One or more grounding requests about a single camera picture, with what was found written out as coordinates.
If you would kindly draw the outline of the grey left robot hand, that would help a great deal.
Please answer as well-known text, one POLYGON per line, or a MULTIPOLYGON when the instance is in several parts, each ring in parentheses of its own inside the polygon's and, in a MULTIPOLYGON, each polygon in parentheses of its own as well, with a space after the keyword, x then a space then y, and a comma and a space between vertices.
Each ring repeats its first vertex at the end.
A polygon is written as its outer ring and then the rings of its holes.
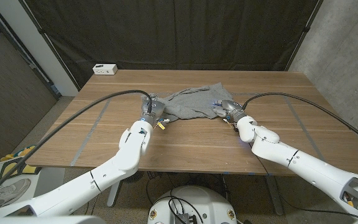
POLYGON ((159 101, 152 100, 152 102, 150 102, 149 100, 143 100, 139 120, 148 122, 154 126, 160 120, 164 109, 165 105, 159 101))

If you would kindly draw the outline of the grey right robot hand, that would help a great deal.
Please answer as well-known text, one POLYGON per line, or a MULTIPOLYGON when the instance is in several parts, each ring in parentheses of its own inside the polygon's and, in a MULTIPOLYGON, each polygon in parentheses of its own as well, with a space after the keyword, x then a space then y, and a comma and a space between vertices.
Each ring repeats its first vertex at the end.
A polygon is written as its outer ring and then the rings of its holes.
POLYGON ((218 100, 212 105, 212 111, 219 117, 225 118, 227 121, 237 123, 241 118, 245 117, 242 106, 231 100, 218 100))

